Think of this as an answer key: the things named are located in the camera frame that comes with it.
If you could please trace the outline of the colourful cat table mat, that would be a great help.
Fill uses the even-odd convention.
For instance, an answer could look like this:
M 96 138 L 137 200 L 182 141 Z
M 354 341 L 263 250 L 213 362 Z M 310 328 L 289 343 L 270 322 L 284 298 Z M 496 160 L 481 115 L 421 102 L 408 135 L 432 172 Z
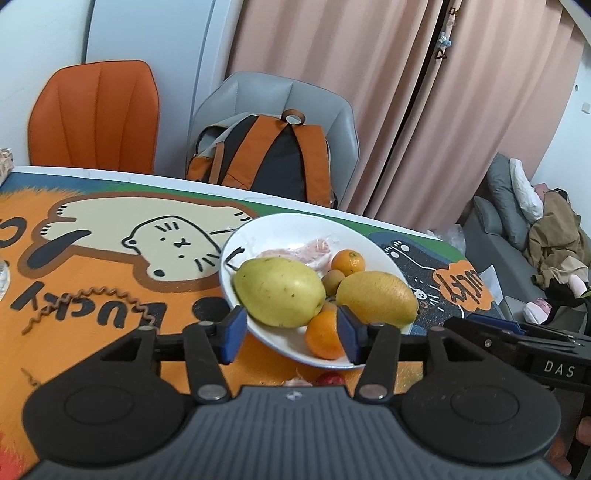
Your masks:
M 221 296 L 216 260 L 179 268 L 123 240 L 145 221 L 179 216 L 224 245 L 238 226 L 281 212 L 322 216 L 377 243 L 410 281 L 422 265 L 452 276 L 468 269 L 453 246 L 425 234 L 339 210 L 171 178 L 98 170 L 23 167 L 1 187 L 1 257 L 11 282 L 1 301 L 1 475 L 17 479 L 37 460 L 21 412 L 34 381 L 46 381 L 140 324 L 164 333 L 201 316 Z

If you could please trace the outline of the orange black backpack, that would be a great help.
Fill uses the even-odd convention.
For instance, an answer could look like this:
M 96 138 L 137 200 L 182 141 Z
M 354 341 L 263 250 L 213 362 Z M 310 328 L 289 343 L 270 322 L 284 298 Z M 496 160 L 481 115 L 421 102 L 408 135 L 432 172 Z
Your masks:
M 238 114 L 207 126 L 185 178 L 322 207 L 338 203 L 324 130 L 294 109 Z

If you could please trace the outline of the grey chair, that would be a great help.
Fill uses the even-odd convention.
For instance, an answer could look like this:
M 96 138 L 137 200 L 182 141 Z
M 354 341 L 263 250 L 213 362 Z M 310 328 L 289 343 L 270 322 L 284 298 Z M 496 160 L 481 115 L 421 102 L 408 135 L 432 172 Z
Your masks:
M 231 125 L 249 114 L 279 117 L 287 109 L 300 111 L 308 123 L 322 126 L 331 153 L 332 190 L 341 203 L 360 155 L 353 108 L 338 94 L 310 83 L 260 72 L 231 74 L 197 108 L 187 156 L 213 142 L 213 134 L 204 135 L 212 125 Z

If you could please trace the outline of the small orange in plate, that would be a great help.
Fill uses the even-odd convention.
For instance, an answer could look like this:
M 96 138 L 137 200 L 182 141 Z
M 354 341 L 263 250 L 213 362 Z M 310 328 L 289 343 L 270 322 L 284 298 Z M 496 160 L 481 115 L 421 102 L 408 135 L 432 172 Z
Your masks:
M 345 249 L 332 257 L 331 268 L 342 272 L 345 276 L 349 276 L 353 273 L 365 271 L 366 260 L 361 253 L 352 249 Z

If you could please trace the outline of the white plastic bags on floor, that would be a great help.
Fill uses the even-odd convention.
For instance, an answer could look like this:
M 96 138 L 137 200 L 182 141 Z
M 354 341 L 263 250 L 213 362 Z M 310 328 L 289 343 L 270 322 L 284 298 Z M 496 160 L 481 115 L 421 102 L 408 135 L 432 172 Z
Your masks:
M 454 224 L 436 230 L 428 230 L 427 233 L 431 237 L 435 237 L 447 242 L 448 244 L 456 248 L 462 255 L 466 254 L 466 237 L 464 234 L 464 230 L 460 224 Z

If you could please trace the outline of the green-yellow pear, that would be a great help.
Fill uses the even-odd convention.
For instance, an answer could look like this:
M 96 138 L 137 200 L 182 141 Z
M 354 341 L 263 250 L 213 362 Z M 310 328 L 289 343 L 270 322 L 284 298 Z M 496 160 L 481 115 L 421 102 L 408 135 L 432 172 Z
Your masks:
M 315 270 L 287 258 L 246 260 L 231 285 L 249 316 L 270 327 L 308 325 L 325 303 L 325 287 Z

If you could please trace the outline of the brown kiwi-like fruit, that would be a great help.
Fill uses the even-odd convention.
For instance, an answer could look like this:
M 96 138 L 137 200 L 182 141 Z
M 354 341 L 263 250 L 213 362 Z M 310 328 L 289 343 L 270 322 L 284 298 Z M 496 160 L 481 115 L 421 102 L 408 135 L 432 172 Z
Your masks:
M 339 284 L 346 278 L 346 275 L 342 271 L 332 269 L 322 276 L 322 285 L 325 288 L 325 296 L 335 297 L 338 291 Z

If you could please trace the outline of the tissue pack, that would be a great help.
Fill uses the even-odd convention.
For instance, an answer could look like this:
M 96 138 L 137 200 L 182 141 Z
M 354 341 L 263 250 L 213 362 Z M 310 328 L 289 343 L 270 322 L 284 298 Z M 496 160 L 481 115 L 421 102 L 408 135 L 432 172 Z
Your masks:
M 2 185 L 14 168 L 13 155 L 10 148 L 0 149 L 0 185 Z

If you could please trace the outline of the yellow pear with stem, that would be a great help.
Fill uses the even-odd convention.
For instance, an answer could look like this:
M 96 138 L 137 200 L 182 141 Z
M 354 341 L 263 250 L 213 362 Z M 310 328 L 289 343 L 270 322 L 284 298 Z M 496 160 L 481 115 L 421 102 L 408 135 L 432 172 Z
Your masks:
M 398 276 L 363 271 L 349 275 L 335 294 L 338 306 L 347 306 L 363 323 L 386 323 L 405 328 L 419 313 L 414 292 Z

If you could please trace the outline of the large orange mandarin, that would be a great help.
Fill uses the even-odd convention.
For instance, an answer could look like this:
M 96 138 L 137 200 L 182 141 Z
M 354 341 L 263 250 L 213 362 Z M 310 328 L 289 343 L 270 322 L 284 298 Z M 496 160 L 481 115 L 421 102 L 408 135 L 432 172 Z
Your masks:
M 308 323 L 304 340 L 311 353 L 325 360 L 338 360 L 346 355 L 337 329 L 337 311 L 318 313 Z

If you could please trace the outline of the pink curtain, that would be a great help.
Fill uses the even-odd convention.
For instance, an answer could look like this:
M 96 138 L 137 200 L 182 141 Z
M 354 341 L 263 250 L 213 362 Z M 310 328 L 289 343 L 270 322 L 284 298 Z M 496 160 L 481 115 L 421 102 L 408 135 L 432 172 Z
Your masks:
M 342 207 L 416 230 L 455 222 L 496 154 L 540 165 L 586 39 L 557 1 L 247 1 L 228 69 L 353 107 Z

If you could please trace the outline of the white oval plate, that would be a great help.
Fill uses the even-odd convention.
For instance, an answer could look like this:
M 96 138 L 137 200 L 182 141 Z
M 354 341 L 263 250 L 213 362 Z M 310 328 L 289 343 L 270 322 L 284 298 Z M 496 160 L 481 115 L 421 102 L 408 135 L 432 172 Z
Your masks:
M 280 213 L 252 219 L 231 234 L 221 250 L 223 263 L 218 278 L 223 296 L 231 306 L 239 304 L 231 278 L 243 262 L 267 252 L 286 253 L 304 261 L 318 276 L 329 268 L 332 256 L 353 249 L 366 260 L 367 269 L 383 271 L 404 279 L 396 262 L 369 238 L 341 223 L 310 214 Z M 342 356 L 321 359 L 304 341 L 304 327 L 274 328 L 247 319 L 247 327 L 257 340 L 291 360 L 329 370 L 353 370 L 356 365 Z

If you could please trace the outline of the small brown longan in plate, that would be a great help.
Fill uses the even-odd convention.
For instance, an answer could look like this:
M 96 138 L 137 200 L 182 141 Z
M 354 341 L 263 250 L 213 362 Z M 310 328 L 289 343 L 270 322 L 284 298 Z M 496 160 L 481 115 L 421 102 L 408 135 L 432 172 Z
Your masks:
M 335 305 L 332 301 L 325 301 L 322 304 L 321 312 L 335 312 L 337 310 L 337 305 Z

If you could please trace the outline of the clothes pile on sofa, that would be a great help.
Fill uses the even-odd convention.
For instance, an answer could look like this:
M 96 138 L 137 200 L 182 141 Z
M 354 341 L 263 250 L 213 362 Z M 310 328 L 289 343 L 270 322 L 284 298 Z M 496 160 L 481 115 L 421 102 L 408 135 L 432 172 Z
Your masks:
M 535 269 L 532 283 L 546 295 L 526 303 L 523 315 L 526 322 L 542 325 L 550 320 L 553 308 L 576 306 L 590 298 L 590 239 L 566 191 L 534 187 L 519 159 L 509 160 L 509 174 L 529 223 L 523 255 Z

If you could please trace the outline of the orange chair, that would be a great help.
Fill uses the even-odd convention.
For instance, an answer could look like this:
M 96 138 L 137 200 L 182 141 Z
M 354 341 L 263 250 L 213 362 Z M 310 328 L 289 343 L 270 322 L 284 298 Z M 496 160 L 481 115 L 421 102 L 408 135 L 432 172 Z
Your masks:
M 140 60 L 92 62 L 56 71 L 28 121 L 34 166 L 154 172 L 159 96 Z

